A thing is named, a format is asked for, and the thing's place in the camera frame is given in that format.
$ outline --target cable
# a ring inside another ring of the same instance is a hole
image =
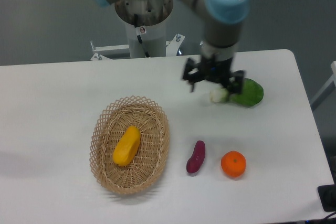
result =
[[[135,27],[135,29],[138,27],[138,19],[139,19],[139,16],[137,14],[134,14],[134,27]],[[149,55],[148,50],[146,48],[146,45],[143,43],[140,34],[136,35],[136,37],[137,37],[138,42],[140,43],[140,45],[142,47],[142,50],[143,50],[146,58],[150,58],[151,56]]]
[[[325,217],[324,217],[324,220],[327,220],[327,219],[329,219],[331,216],[334,216],[334,215],[336,215],[336,212],[333,212],[332,214],[329,214],[329,215],[325,216]]]

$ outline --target green vegetable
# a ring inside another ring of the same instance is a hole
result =
[[[264,89],[251,79],[244,79],[241,94],[230,94],[226,89],[216,89],[210,92],[212,102],[234,102],[246,107],[252,107],[264,98]]]

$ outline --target gray floor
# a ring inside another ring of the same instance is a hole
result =
[[[240,51],[293,51],[311,99],[331,76],[330,64],[336,60],[335,14],[336,0],[251,0]],[[187,37],[185,53],[198,53],[201,21],[175,2],[169,22],[168,38],[181,33]],[[89,60],[90,40],[96,46],[126,44],[112,7],[99,8],[92,0],[0,0],[0,65]],[[335,98],[336,92],[314,113],[326,151],[332,155],[336,155]]]

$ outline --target yellow mango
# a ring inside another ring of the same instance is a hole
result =
[[[126,166],[134,159],[140,145],[140,131],[135,126],[127,128],[113,152],[113,161]]]

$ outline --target woven basket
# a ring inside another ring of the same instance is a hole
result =
[[[141,132],[135,158],[128,166],[112,160],[115,146],[126,129]],[[146,97],[116,100],[100,115],[92,136],[90,166],[97,182],[118,194],[134,194],[152,185],[161,175],[169,150],[169,125],[162,108]]]

